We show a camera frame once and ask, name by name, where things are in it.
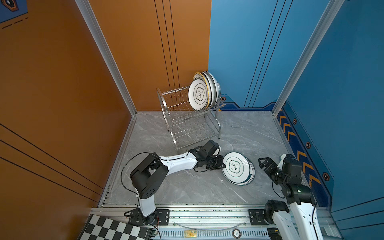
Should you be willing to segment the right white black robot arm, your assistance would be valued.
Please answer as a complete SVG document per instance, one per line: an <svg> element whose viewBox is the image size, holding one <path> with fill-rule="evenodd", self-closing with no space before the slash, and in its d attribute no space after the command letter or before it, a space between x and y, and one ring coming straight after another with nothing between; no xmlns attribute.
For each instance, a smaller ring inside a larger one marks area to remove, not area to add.
<svg viewBox="0 0 384 240"><path fill-rule="evenodd" d="M259 167L272 183L282 189L283 201L269 200L265 221L276 225L284 240L322 240L317 202L310 187L302 184L301 163L291 154L281 156L277 164L269 157L259 158Z"/></svg>

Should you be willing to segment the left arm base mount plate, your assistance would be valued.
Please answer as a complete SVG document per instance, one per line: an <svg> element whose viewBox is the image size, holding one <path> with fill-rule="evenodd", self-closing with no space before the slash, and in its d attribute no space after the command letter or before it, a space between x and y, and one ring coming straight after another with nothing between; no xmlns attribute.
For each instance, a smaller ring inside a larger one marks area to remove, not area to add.
<svg viewBox="0 0 384 240"><path fill-rule="evenodd" d="M170 210L155 210L148 217L144 217L139 208L126 212L129 224L134 226L167 226L170 220Z"/></svg>

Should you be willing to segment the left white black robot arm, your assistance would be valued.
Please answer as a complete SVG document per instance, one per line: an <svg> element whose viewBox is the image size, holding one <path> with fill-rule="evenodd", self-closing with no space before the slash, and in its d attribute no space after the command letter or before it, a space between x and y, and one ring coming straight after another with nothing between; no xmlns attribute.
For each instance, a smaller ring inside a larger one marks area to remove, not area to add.
<svg viewBox="0 0 384 240"><path fill-rule="evenodd" d="M131 172L130 179L138 194L139 209L143 217L156 211L154 195L168 175L205 167L207 171L221 170L226 166L220 155L218 143L209 140L183 154L165 157L147 153L142 162Z"/></svg>

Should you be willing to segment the chrome wire dish rack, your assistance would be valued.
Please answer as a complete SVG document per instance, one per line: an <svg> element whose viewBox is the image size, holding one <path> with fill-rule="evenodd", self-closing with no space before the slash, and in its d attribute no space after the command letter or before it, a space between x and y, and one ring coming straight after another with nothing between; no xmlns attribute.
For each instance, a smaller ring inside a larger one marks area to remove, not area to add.
<svg viewBox="0 0 384 240"><path fill-rule="evenodd" d="M221 138L222 125L219 111L225 105L218 101L213 107L196 111L188 99L188 87L167 92L157 89L162 113L177 151L209 140Z"/></svg>

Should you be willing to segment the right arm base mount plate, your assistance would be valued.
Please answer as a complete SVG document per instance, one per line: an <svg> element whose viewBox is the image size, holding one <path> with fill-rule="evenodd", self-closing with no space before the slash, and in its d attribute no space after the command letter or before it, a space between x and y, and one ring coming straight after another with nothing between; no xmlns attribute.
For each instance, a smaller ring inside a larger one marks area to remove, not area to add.
<svg viewBox="0 0 384 240"><path fill-rule="evenodd" d="M250 223L252 226L266 226L269 223L266 220L265 210L262 209L249 209L248 210Z"/></svg>

